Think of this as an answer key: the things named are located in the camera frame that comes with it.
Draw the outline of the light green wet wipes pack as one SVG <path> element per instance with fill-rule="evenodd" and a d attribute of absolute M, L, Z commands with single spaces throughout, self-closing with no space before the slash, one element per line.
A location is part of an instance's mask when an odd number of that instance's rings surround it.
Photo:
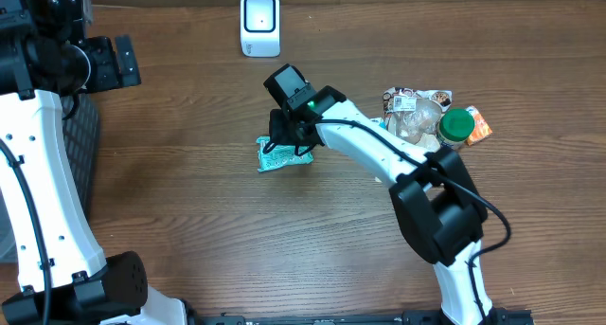
<path fill-rule="evenodd" d="M 269 136 L 260 136 L 256 140 L 259 145 L 258 162 L 259 172 L 269 172 L 282 169 L 287 166 L 307 165 L 313 162 L 312 153 L 305 153 L 301 156 L 296 155 L 295 146 L 292 145 L 276 145 L 269 146 L 270 152 L 265 153 L 265 147 L 270 143 Z"/>

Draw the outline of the brown white snack pouch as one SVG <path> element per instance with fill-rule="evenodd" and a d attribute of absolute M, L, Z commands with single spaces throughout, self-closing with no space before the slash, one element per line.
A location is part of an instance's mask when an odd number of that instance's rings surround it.
<path fill-rule="evenodd" d="M 438 122 L 452 102 L 449 90 L 391 87 L 383 92 L 383 125 L 392 135 L 435 152 Z"/>

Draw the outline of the green lid seasoning jar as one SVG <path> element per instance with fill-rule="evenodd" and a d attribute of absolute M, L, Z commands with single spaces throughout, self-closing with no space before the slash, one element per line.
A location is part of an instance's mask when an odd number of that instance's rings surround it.
<path fill-rule="evenodd" d="M 449 110 L 437 125 L 437 140 L 443 147 L 458 150 L 475 128 L 473 116 L 465 109 Z"/>

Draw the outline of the orange tissue pack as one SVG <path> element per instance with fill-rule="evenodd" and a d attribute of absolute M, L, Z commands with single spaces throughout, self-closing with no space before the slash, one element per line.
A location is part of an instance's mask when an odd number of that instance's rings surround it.
<path fill-rule="evenodd" d="M 466 139 L 466 143 L 472 146 L 489 137 L 492 134 L 492 129 L 475 106 L 471 105 L 466 110 L 474 120 L 473 131 Z"/>

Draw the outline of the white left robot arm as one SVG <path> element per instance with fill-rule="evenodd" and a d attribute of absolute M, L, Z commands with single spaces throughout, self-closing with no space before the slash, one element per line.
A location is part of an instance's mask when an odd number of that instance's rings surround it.
<path fill-rule="evenodd" d="M 133 251 L 106 256 L 69 166 L 62 99 L 141 82 L 128 36 L 88 37 L 87 0 L 1 0 L 1 193 L 17 246 L 10 324 L 195 324 Z"/>

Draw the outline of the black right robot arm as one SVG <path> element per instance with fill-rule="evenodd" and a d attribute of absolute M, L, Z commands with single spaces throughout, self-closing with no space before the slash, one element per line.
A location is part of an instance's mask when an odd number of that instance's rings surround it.
<path fill-rule="evenodd" d="M 387 186 L 403 238 L 435 269 L 441 322 L 491 324 L 478 262 L 488 206 L 458 153 L 431 153 L 390 134 L 335 88 L 315 90 L 290 64 L 263 85 L 277 104 L 268 147 L 306 153 L 325 146 L 368 170 Z"/>

